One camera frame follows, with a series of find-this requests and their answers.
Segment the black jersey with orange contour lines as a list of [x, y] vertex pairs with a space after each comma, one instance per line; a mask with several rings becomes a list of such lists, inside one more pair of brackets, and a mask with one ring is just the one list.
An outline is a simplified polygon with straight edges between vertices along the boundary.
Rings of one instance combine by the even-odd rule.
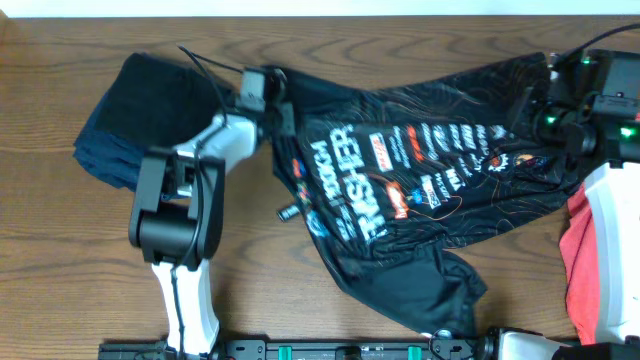
[[419, 333], [471, 336], [486, 290], [457, 250], [561, 208], [580, 181], [537, 136], [541, 53], [378, 90], [282, 69], [274, 130], [291, 191], [338, 287]]

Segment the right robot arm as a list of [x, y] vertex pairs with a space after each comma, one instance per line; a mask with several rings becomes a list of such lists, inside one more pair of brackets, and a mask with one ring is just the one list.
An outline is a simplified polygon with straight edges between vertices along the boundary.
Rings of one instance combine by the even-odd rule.
[[599, 305], [593, 345], [568, 346], [499, 330], [489, 359], [636, 359], [639, 356], [639, 63], [588, 56], [556, 142], [577, 158], [596, 233]]

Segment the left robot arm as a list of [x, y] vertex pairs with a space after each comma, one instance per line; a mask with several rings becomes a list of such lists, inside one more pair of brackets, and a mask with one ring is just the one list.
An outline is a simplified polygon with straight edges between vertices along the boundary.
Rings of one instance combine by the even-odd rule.
[[210, 267], [221, 239], [225, 179], [268, 131], [291, 120], [286, 84], [278, 68], [244, 69], [233, 102], [222, 102], [204, 129], [143, 157], [128, 234], [161, 286], [165, 359], [209, 359], [215, 352], [220, 323]]

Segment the folded dark navy clothes stack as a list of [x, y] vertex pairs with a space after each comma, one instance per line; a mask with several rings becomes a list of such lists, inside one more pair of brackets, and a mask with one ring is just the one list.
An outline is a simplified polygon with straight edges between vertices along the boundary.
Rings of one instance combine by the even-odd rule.
[[194, 68], [134, 53], [89, 116], [74, 142], [74, 158], [90, 175], [136, 189], [145, 152], [186, 142], [211, 124], [232, 88]]

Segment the red shirt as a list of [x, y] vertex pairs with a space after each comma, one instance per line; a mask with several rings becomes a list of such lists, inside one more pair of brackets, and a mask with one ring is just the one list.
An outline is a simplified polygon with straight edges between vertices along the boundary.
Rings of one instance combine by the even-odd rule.
[[596, 343], [600, 306], [597, 240], [585, 186], [567, 201], [569, 227], [559, 249], [566, 270], [566, 309], [582, 345]]

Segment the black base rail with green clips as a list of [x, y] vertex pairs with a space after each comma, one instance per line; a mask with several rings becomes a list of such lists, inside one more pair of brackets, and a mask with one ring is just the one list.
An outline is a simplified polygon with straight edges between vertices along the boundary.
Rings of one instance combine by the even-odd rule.
[[172, 334], [156, 342], [106, 342], [99, 360], [499, 360], [495, 333], [460, 338], [440, 331], [417, 341], [270, 341], [260, 338], [223, 340], [215, 334]]

